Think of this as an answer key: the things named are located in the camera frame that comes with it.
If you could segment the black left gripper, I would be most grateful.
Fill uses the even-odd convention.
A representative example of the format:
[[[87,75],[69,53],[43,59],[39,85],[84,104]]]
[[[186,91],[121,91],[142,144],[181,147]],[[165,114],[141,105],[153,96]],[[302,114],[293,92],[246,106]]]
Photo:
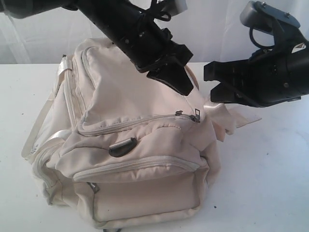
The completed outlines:
[[[129,57],[135,68],[148,72],[156,80],[175,92],[188,96],[194,86],[183,67],[193,53],[184,45],[172,41],[168,29],[156,24],[133,26],[127,34],[114,43]]]

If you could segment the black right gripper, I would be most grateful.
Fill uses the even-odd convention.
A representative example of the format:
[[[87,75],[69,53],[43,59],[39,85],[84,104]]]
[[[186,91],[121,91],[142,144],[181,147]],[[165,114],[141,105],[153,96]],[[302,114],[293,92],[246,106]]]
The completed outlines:
[[[204,66],[203,80],[221,82],[211,90],[213,103],[269,107],[296,101],[308,94],[308,48],[259,50],[249,59],[212,61]]]

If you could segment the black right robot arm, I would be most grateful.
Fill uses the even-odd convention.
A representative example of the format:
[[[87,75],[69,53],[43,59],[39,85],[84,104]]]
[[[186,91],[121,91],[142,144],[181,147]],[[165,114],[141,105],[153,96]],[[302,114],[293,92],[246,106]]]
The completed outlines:
[[[249,59],[205,65],[204,81],[219,82],[211,102],[265,108],[308,95],[309,49],[294,47],[258,49]]]

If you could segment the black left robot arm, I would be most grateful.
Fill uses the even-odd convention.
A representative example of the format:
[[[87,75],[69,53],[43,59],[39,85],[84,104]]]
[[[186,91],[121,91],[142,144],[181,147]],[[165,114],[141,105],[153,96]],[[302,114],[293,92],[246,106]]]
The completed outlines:
[[[62,7],[81,11],[135,65],[140,73],[165,84],[183,96],[193,84],[185,71],[192,52],[172,40],[168,28],[155,19],[170,21],[187,10],[183,0],[153,0],[148,9],[128,0],[2,0],[0,11],[22,19]]]

